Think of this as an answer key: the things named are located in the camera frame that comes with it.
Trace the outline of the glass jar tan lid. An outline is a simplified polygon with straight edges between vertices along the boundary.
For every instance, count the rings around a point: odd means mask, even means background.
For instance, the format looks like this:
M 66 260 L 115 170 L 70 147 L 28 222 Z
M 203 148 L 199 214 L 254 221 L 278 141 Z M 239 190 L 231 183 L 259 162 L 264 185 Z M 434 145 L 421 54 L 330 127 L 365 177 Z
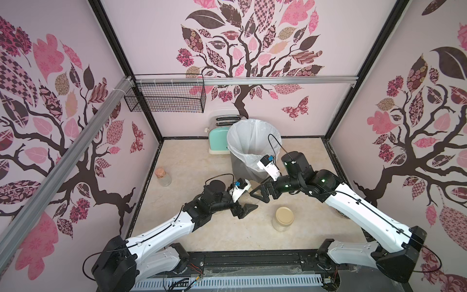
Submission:
M 264 202 L 264 196 L 263 194 L 261 193 L 261 188 L 262 188 L 262 184 L 256 184 L 255 186 L 252 186 L 251 189 L 248 190 L 248 194 L 250 197 L 254 198 L 254 199 L 257 199 L 259 201 L 262 201 Z
M 272 219 L 272 226 L 278 232 L 284 232 L 290 228 L 294 222 L 294 213 L 290 208 L 279 207 Z

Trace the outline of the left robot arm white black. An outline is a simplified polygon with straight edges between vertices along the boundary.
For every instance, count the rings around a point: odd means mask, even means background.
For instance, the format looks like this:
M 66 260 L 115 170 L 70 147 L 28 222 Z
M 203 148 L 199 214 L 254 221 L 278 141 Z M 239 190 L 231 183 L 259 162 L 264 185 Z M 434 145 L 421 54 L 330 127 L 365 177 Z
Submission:
M 238 219 L 245 218 L 258 207 L 238 201 L 250 188 L 250 182 L 243 178 L 229 187 L 212 180 L 170 220 L 138 236 L 110 239 L 103 251 L 95 254 L 97 260 L 88 278 L 96 282 L 100 292 L 128 292 L 137 282 L 156 274 L 182 273 L 189 255 L 177 240 L 207 224 L 220 211 L 229 210 Z

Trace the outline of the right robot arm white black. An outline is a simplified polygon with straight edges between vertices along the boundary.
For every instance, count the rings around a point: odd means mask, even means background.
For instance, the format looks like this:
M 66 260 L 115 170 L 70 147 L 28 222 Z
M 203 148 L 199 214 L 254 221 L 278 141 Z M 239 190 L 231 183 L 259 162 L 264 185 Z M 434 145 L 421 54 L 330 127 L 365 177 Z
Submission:
M 267 172 L 269 178 L 251 192 L 252 197 L 268 203 L 284 193 L 304 193 L 343 213 L 373 238 L 367 243 L 344 243 L 328 238 L 316 251 L 317 262 L 325 268 L 340 264 L 368 266 L 393 281 L 409 281 L 424 248 L 424 229 L 410 228 L 390 218 L 331 171 L 314 170 L 301 152 L 285 154 L 282 163 L 286 175 L 281 175 L 272 156 L 259 159 L 258 168 Z

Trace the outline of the small jar pink lid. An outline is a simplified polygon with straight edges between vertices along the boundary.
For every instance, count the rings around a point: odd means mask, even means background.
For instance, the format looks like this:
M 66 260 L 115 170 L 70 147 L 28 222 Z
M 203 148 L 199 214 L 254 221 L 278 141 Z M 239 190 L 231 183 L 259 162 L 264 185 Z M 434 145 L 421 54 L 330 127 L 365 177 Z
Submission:
M 154 171 L 154 175 L 162 187 L 168 187 L 171 185 L 171 177 L 163 167 L 158 167 Z

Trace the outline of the white trash bag liner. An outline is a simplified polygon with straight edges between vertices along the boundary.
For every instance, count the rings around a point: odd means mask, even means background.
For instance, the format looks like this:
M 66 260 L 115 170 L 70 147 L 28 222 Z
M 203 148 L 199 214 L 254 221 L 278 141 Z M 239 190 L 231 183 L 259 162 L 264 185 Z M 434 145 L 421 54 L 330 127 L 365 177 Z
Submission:
M 273 125 L 258 119 L 244 119 L 227 132 L 227 148 L 231 155 L 249 170 L 262 172 L 257 165 L 265 156 L 280 153 L 282 136 Z

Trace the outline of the mint green toaster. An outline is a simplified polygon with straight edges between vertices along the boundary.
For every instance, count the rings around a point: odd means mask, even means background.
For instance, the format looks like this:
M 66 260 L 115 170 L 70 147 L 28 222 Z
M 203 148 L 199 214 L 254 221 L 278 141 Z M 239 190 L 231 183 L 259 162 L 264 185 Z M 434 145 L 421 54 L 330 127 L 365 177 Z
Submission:
M 234 114 L 215 116 L 210 119 L 210 125 L 206 129 L 208 133 L 210 154 L 230 154 L 227 144 L 227 134 L 231 126 L 240 120 L 242 120 L 242 117 Z

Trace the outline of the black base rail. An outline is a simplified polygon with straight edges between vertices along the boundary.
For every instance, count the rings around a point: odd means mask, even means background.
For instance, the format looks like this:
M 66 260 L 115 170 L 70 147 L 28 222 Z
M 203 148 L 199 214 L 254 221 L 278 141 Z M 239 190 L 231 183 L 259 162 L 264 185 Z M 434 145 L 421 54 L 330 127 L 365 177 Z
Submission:
M 316 261 L 316 251 L 317 249 L 187 252 L 189 263 L 182 273 L 166 271 L 146 279 L 319 274 L 323 280 L 323 287 L 247 288 L 242 291 L 298 289 L 319 292 L 375 292 L 384 290 L 385 287 L 395 292 L 411 290 L 408 282 L 393 281 L 376 268 L 351 264 L 325 268 Z

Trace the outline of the aluminium rail back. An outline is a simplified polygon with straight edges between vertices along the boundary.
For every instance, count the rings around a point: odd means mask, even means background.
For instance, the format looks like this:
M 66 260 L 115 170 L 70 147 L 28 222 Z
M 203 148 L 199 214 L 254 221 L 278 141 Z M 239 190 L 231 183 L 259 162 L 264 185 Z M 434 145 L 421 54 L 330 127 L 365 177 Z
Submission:
M 358 76 L 311 76 L 311 77 L 225 77 L 225 78 L 166 78 L 137 79 L 136 85 L 195 85 L 195 86 L 231 86 L 231 85 L 305 85 L 305 84 L 356 84 Z

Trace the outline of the aluminium rail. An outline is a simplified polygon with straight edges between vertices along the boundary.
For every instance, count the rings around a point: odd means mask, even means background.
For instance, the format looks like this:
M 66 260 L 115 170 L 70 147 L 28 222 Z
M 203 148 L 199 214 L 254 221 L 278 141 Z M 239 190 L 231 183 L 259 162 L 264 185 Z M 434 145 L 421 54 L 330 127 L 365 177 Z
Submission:
M 225 77 L 225 78 L 166 78 L 137 79 L 136 85 L 195 85 L 195 86 L 231 86 L 231 85 L 305 85 L 305 84 L 356 84 L 358 76 L 311 76 L 311 77 Z
M 27 201 L 12 223 L 2 233 L 1 270 L 7 267 L 10 259 L 15 255 L 20 244 L 40 219 L 42 213 L 55 197 L 60 186 L 67 179 L 85 150 L 88 149 L 97 132 L 104 126 L 117 104 L 132 87 L 131 77 L 124 77 L 114 87 L 89 124 L 85 126 L 76 141 L 71 144 L 62 156 L 58 165 L 52 169 L 32 198 Z

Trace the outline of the aluminium rail left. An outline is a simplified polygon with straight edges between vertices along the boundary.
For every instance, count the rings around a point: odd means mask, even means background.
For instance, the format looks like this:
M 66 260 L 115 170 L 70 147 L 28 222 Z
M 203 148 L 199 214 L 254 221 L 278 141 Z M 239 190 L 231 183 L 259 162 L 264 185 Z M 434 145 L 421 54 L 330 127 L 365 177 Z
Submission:
M 20 244 L 40 219 L 42 213 L 55 197 L 60 186 L 67 179 L 85 150 L 88 149 L 97 132 L 104 126 L 117 104 L 132 87 L 131 77 L 124 77 L 114 87 L 89 124 L 85 126 L 76 141 L 71 144 L 62 156 L 58 165 L 52 169 L 32 198 L 27 201 L 12 223 L 2 233 L 1 270 L 7 267 L 10 259 L 15 255 Z

